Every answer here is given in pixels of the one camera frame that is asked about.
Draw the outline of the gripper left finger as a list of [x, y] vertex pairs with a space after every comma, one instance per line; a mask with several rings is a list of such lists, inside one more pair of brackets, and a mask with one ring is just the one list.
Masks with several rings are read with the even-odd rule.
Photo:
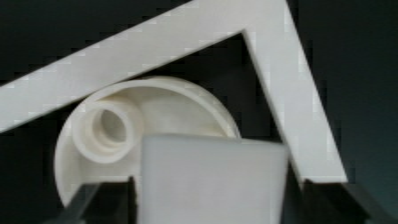
[[79, 186], [58, 215], [58, 224], [136, 224], [134, 180]]

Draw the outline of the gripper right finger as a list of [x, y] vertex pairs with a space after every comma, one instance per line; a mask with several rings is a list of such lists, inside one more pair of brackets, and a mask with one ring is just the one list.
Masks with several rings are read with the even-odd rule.
[[353, 183], [298, 183], [287, 166], [287, 224], [390, 224], [390, 214]]

